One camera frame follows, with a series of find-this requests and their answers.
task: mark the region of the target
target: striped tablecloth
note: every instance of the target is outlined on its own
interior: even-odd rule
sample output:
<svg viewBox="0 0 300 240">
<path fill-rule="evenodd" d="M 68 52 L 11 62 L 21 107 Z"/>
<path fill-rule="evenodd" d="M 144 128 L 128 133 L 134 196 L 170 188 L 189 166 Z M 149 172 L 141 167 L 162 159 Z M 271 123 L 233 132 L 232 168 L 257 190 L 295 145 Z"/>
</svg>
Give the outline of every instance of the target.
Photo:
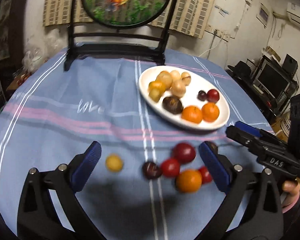
<svg viewBox="0 0 300 240">
<path fill-rule="evenodd" d="M 77 198 L 99 230 L 113 240 L 192 240 L 215 213 L 225 195 L 213 182 L 197 193 L 180 194 L 171 179 L 142 177 L 145 160 L 161 163 L 179 141 L 198 146 L 213 140 L 232 163 L 261 171 L 255 156 L 226 138 L 226 127 L 200 133 L 181 130 L 147 106 L 137 82 L 154 63 L 87 57 L 75 60 L 63 72 L 65 52 L 31 76 L 0 115 L 0 212 L 15 233 L 28 170 L 54 170 L 83 153 L 94 140 L 102 145 L 102 157 Z M 251 99 L 221 67 L 172 50 L 166 51 L 166 58 L 167 65 L 197 73 L 223 93 L 231 112 L 227 125 L 240 120 L 271 131 Z M 119 174 L 106 170 L 110 153 L 124 160 Z M 197 156 L 182 169 L 202 165 Z M 71 229 L 55 192 L 52 199 L 63 225 Z M 246 202 L 230 228 L 238 225 Z"/>
</svg>

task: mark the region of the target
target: oval plate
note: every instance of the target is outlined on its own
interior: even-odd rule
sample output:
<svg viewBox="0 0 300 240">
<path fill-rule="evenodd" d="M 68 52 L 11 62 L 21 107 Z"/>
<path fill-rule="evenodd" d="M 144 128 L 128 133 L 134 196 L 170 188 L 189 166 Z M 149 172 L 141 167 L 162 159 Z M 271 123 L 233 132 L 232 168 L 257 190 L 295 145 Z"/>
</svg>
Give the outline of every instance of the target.
<svg viewBox="0 0 300 240">
<path fill-rule="evenodd" d="M 197 99 L 198 92 L 200 90 L 203 90 L 205 92 L 208 92 L 210 89 L 215 89 L 219 92 L 220 94 L 220 100 L 216 103 L 216 105 L 219 107 L 220 110 L 220 115 L 217 120 L 214 122 L 205 122 L 202 121 L 199 124 L 195 124 L 186 120 L 181 119 L 181 114 L 171 114 L 167 110 L 164 110 L 162 108 L 162 100 L 165 97 L 171 96 L 170 91 L 166 91 L 164 95 L 160 98 L 160 101 L 158 103 L 154 102 L 150 97 L 149 97 L 149 92 L 148 92 L 148 86 L 151 81 L 154 81 L 157 78 L 157 75 L 163 70 L 166 70 L 168 72 L 171 72 L 172 70 L 177 70 L 180 74 L 182 72 L 188 72 L 191 75 L 191 83 L 189 86 L 186 87 L 186 93 L 185 95 L 180 99 L 183 107 L 187 106 L 197 106 L 200 109 L 202 108 L 203 105 L 207 103 L 207 101 L 202 102 Z M 187 129 L 194 129 L 194 130 L 215 130 L 218 129 L 222 126 L 224 126 L 229 117 L 230 117 L 230 109 L 228 102 L 226 101 L 225 97 L 222 95 L 222 93 L 214 86 L 212 85 L 209 81 L 205 80 L 203 77 L 184 70 L 182 68 L 178 67 L 172 67 L 172 66 L 155 66 L 148 68 L 147 70 L 143 71 L 139 78 L 139 90 L 144 97 L 144 99 L 147 101 L 147 103 L 156 111 L 159 115 L 161 115 L 164 119 L 172 122 L 173 124 L 176 124 L 178 126 L 187 128 Z"/>
</svg>

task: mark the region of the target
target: finger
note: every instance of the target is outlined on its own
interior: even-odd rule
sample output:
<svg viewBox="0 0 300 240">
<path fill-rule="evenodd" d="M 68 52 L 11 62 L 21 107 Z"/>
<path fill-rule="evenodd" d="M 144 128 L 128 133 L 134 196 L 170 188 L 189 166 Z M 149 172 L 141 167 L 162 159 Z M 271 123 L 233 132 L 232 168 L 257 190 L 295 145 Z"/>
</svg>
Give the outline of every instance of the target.
<svg viewBox="0 0 300 240">
<path fill-rule="evenodd" d="M 284 192 L 290 193 L 290 195 L 292 196 L 295 196 L 300 191 L 300 184 L 296 180 L 294 181 L 287 180 L 282 185 L 282 190 Z"/>
<path fill-rule="evenodd" d="M 296 198 L 298 198 L 300 192 L 300 184 L 297 181 L 286 181 L 282 185 L 282 189 L 285 192 L 289 193 L 282 203 L 282 206 L 285 207 L 295 202 Z"/>
</svg>

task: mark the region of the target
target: dark brown fruit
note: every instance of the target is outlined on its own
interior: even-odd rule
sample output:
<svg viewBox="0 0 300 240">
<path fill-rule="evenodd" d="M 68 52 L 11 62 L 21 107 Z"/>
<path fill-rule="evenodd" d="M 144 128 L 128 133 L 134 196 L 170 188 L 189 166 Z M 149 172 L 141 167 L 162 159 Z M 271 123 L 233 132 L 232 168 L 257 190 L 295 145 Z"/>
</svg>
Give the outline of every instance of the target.
<svg viewBox="0 0 300 240">
<path fill-rule="evenodd" d="M 197 98 L 198 98 L 200 101 L 205 101 L 205 100 L 207 100 L 208 96 L 207 96 L 207 93 L 206 93 L 206 92 L 204 92 L 203 90 L 200 90 L 199 93 L 198 93 Z"/>
<path fill-rule="evenodd" d="M 183 111 L 183 105 L 176 96 L 164 98 L 162 101 L 162 107 L 172 114 L 181 114 Z"/>
<path fill-rule="evenodd" d="M 162 175 L 162 170 L 154 162 L 145 162 L 142 165 L 142 172 L 147 179 L 157 179 Z"/>
</svg>

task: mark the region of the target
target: blue gripper pad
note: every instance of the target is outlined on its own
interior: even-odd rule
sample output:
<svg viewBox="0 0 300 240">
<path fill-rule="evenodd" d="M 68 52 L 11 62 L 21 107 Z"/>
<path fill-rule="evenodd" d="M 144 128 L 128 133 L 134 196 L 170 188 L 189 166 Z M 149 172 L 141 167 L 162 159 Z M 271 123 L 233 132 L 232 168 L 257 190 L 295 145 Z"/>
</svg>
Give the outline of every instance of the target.
<svg viewBox="0 0 300 240">
<path fill-rule="evenodd" d="M 219 161 L 216 154 L 210 149 L 210 147 L 203 142 L 199 146 L 199 154 L 204 162 L 204 165 L 208 168 L 217 188 L 221 192 L 227 193 L 230 188 L 231 175 L 226 171 L 223 164 Z"/>
<path fill-rule="evenodd" d="M 70 178 L 70 185 L 73 192 L 81 191 L 90 177 L 94 167 L 101 157 L 101 145 L 94 141 L 84 154 L 80 156 L 81 162 Z"/>
<path fill-rule="evenodd" d="M 244 131 L 244 132 L 247 132 L 247 133 L 249 133 L 249 134 L 255 136 L 255 137 L 258 137 L 258 138 L 261 137 L 261 134 L 260 134 L 260 132 L 259 132 L 259 129 L 254 128 L 254 127 L 252 127 L 252 126 L 250 126 L 250 125 L 247 125 L 247 124 L 244 123 L 244 122 L 238 121 L 238 122 L 235 123 L 234 126 L 237 127 L 237 128 L 239 128 L 240 130 L 242 130 L 242 131 Z"/>
</svg>

